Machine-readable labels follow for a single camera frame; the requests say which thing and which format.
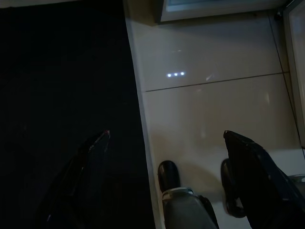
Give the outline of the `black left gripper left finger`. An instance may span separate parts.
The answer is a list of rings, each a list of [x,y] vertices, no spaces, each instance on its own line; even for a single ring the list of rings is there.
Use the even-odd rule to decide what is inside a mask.
[[[35,229],[92,229],[102,213],[108,130],[84,141],[52,181],[35,217]]]

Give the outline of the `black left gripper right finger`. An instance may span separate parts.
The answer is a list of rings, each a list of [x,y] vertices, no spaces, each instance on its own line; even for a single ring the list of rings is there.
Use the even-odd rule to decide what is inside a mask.
[[[252,229],[305,229],[305,197],[250,138],[224,132],[237,192]]]

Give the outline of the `grey steel fridge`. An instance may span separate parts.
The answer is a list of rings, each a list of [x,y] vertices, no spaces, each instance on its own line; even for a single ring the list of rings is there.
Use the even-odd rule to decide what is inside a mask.
[[[269,10],[289,0],[155,0],[155,21],[166,22],[200,17]]]

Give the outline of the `black robot right foot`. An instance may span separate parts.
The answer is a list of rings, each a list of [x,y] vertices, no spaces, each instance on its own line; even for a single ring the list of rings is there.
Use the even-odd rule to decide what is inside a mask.
[[[228,158],[226,158],[221,164],[221,181],[224,189],[227,213],[235,218],[246,217],[246,213],[237,192],[232,166]]]

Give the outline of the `black robot foot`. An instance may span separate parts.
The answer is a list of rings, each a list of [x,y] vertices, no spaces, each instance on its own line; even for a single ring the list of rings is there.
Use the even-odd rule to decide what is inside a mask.
[[[165,160],[159,164],[158,181],[162,193],[181,186],[179,171],[173,161]]]
[[[246,217],[246,213],[237,192],[232,166],[228,158],[226,158],[221,164],[221,181],[224,189],[227,213],[235,218]]]

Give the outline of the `grey robot left leg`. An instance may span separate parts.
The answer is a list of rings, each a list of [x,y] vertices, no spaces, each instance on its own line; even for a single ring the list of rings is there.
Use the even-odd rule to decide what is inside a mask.
[[[166,229],[219,229],[211,202],[190,188],[167,190],[162,202]]]

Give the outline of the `black robot left foot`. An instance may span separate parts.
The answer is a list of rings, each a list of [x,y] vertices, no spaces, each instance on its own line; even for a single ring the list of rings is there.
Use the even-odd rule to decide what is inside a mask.
[[[165,160],[159,164],[158,181],[162,193],[181,186],[179,171],[173,161]]]

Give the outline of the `black floor mat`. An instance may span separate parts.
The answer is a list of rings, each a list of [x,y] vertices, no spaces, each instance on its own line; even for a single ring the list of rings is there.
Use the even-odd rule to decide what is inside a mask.
[[[0,9],[0,229],[35,229],[54,178],[104,130],[92,229],[155,229],[123,0]]]

